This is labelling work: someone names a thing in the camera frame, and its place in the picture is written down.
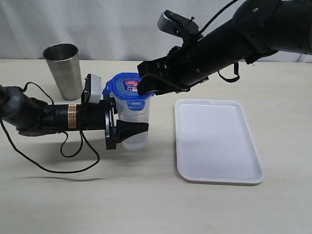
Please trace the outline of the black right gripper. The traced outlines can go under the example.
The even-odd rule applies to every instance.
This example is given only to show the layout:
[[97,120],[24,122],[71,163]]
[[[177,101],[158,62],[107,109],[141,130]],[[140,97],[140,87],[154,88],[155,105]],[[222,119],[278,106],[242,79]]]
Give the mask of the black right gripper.
[[175,46],[166,57],[145,60],[137,66],[141,78],[137,92],[141,96],[188,92],[209,79],[209,58],[206,46],[193,45]]

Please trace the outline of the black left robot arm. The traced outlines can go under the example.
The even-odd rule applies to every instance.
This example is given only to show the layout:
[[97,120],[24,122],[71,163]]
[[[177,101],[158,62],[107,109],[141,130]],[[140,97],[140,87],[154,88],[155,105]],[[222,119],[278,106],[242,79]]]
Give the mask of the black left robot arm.
[[114,120],[116,104],[112,97],[99,103],[48,104],[28,97],[17,86],[0,88],[0,117],[26,137],[39,137],[70,131],[103,130],[106,149],[148,131],[146,122]]

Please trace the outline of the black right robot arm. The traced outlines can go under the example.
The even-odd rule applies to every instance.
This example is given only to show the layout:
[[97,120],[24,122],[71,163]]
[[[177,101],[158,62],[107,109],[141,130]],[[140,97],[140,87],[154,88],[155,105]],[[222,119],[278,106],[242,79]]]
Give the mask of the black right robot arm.
[[193,19],[164,11],[158,28],[182,38],[166,56],[143,61],[137,67],[140,95],[187,92],[209,76],[233,65],[239,80],[238,62],[247,64],[276,54],[312,52],[312,3],[309,0],[247,0],[233,17],[207,35]]

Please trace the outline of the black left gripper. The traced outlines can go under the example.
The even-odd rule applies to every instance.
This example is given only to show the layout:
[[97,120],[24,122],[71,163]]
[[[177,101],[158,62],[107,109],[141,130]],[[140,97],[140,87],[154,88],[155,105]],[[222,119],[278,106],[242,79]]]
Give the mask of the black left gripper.
[[127,122],[119,119],[115,130],[116,113],[116,102],[112,97],[105,97],[98,104],[88,102],[69,104],[68,130],[103,130],[107,150],[113,150],[117,147],[117,143],[148,131],[149,124],[146,122]]

